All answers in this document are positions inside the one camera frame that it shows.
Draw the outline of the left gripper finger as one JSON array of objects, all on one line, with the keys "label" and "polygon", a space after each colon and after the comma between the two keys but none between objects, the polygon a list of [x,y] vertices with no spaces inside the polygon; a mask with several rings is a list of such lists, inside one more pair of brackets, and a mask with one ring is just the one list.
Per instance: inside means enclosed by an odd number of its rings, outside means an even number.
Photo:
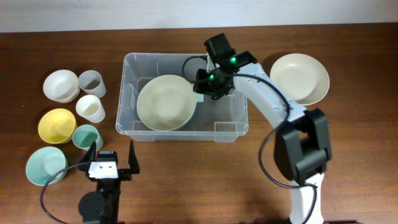
[{"label": "left gripper finger", "polygon": [[139,170],[139,163],[137,161],[133,140],[130,140],[129,144],[128,164],[131,170]]},{"label": "left gripper finger", "polygon": [[93,141],[91,143],[89,150],[86,152],[86,154],[81,159],[81,162],[93,161],[93,160],[95,160],[95,155],[96,155],[96,142]]}]

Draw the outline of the mint green small bowl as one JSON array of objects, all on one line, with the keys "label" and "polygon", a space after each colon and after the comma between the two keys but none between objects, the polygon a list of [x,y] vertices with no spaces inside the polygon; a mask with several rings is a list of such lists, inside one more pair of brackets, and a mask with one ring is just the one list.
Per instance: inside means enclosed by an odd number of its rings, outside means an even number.
[{"label": "mint green small bowl", "polygon": [[64,153],[59,148],[47,146],[29,157],[25,173],[31,183],[43,186],[51,176],[67,167],[68,161]]}]

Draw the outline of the yellow small bowl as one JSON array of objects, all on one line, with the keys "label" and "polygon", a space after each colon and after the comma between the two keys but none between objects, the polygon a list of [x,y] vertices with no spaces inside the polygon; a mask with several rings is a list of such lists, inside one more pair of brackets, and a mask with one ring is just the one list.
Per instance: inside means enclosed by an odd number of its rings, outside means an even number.
[{"label": "yellow small bowl", "polygon": [[41,140],[49,144],[65,144],[72,140],[77,126],[71,111],[57,108],[50,110],[40,119],[38,134]]}]

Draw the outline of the blue plate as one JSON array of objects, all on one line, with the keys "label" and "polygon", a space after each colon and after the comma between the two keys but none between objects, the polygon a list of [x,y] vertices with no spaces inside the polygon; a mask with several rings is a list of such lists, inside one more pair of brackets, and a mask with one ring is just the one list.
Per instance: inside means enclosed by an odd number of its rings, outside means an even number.
[{"label": "blue plate", "polygon": [[194,122],[194,119],[191,118],[182,127],[180,127],[178,129],[178,131],[192,131],[192,129],[194,129],[194,128],[195,128],[195,122]]}]

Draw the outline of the cream plate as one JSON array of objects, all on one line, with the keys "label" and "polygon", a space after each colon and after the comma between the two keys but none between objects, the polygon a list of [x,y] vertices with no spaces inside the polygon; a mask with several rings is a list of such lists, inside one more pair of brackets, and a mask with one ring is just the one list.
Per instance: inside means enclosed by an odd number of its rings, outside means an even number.
[{"label": "cream plate", "polygon": [[186,79],[162,75],[148,82],[137,99],[137,113],[148,128],[174,131],[185,126],[197,107],[197,94]]},{"label": "cream plate", "polygon": [[305,106],[324,99],[330,88],[326,68],[305,54],[287,54],[277,59],[270,78],[288,97]]}]

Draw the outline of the white small bowl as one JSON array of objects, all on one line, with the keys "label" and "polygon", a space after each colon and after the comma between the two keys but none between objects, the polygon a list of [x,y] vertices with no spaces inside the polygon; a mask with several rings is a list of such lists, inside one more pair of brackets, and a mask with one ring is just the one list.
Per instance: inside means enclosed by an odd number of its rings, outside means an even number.
[{"label": "white small bowl", "polygon": [[43,92],[50,100],[69,103],[80,93],[78,77],[70,70],[57,70],[45,79]]}]

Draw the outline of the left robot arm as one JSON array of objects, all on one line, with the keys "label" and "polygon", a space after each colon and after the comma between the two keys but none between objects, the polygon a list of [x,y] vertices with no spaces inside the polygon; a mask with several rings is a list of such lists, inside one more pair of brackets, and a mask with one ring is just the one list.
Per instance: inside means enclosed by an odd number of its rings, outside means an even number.
[{"label": "left robot arm", "polygon": [[131,181],[133,174],[140,173],[132,141],[129,145],[128,164],[128,169],[119,169],[117,152],[96,152],[96,143],[92,142],[78,166],[90,181],[96,183],[96,190],[82,196],[78,204],[83,223],[118,222],[121,182]]}]

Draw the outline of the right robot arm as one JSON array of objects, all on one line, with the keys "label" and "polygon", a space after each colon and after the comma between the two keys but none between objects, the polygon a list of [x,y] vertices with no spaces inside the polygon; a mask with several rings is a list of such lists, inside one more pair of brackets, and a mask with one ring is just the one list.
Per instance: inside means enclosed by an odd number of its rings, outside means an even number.
[{"label": "right robot arm", "polygon": [[332,158],[326,115],[289,99],[254,56],[248,51],[237,53],[223,33],[210,37],[204,46],[208,67],[197,71],[193,90],[219,100],[234,89],[252,101],[273,127],[258,155],[262,156],[266,143],[274,138],[274,161],[289,183],[275,180],[265,169],[263,173],[271,182],[290,190],[289,221],[323,223],[321,186],[326,164]]}]

